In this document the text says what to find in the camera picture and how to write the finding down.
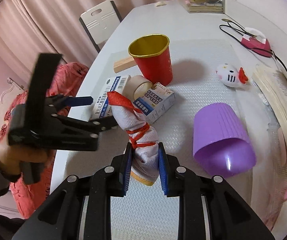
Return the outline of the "left hand orange glove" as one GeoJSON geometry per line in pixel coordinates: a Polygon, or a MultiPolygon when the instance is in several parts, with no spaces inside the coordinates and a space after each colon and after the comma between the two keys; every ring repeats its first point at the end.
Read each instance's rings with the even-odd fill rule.
{"type": "Polygon", "coordinates": [[[6,176],[20,175],[21,163],[48,164],[55,150],[35,149],[23,145],[0,143],[0,171],[6,176]]]}

